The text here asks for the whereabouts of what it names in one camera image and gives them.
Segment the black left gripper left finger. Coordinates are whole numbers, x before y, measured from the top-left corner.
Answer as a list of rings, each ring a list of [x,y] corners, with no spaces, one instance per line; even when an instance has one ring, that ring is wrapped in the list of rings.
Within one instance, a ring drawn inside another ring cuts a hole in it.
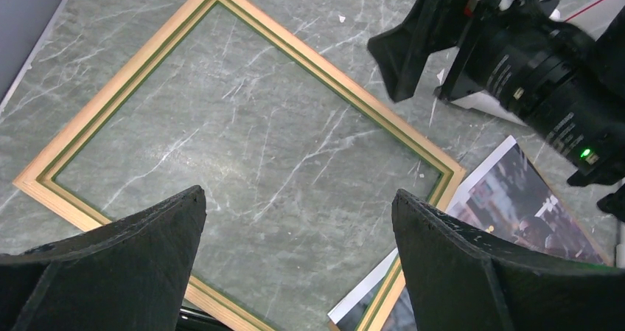
[[[193,186],[82,234],[1,256],[3,330],[173,330],[206,220]]]

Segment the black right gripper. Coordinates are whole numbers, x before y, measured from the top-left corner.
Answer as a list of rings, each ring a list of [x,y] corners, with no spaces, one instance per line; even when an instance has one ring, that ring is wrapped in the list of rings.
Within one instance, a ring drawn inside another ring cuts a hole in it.
[[[369,39],[393,102],[414,95],[428,57],[458,47],[436,96],[450,102],[483,92],[508,105],[519,84],[548,58],[548,16],[469,17],[469,0],[416,0],[404,21]]]

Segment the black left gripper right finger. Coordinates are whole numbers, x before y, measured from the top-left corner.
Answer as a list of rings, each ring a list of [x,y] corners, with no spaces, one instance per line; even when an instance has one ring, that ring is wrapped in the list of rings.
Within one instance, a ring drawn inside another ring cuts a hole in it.
[[[404,189],[392,223],[419,330],[622,330],[624,270],[532,251]]]

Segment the wooden picture frame green inlay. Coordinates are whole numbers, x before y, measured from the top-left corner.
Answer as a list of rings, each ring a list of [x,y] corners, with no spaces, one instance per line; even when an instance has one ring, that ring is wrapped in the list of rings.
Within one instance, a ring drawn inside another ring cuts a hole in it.
[[[88,231],[108,218],[60,187],[53,177],[148,78],[216,4],[223,5],[324,85],[387,130],[441,174],[429,201],[444,208],[464,168],[293,33],[248,0],[187,0],[102,90],[14,179],[21,191],[77,228]]]

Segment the printed photo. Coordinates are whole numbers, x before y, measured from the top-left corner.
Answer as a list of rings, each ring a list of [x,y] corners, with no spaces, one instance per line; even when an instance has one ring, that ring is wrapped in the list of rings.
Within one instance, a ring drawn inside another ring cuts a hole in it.
[[[606,265],[607,255],[508,136],[460,184],[447,214],[496,237],[565,259]],[[415,330],[396,250],[329,313],[330,330]]]

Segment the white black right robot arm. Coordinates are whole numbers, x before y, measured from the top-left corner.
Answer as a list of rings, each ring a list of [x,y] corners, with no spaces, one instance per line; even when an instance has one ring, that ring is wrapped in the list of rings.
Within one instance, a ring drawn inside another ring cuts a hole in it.
[[[624,13],[594,38],[552,18],[559,0],[416,0],[405,20],[369,39],[394,102],[414,95],[428,57],[458,53],[437,98],[485,93],[576,171],[572,187],[624,179]]]

